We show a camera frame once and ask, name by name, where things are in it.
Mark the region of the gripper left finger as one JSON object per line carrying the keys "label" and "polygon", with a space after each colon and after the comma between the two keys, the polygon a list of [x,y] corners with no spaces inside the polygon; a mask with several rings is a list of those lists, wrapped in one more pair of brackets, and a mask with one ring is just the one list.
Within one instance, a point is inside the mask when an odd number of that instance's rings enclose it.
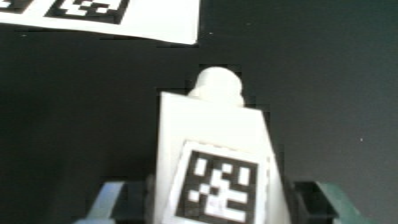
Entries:
{"label": "gripper left finger", "polygon": [[84,218],[73,224],[146,224],[142,181],[110,181],[103,184]]}

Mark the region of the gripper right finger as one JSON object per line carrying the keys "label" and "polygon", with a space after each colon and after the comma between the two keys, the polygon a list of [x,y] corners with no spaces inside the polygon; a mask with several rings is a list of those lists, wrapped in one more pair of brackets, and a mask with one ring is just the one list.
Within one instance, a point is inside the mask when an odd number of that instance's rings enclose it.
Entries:
{"label": "gripper right finger", "polygon": [[377,224],[361,214],[341,188],[325,182],[293,183],[292,224]]}

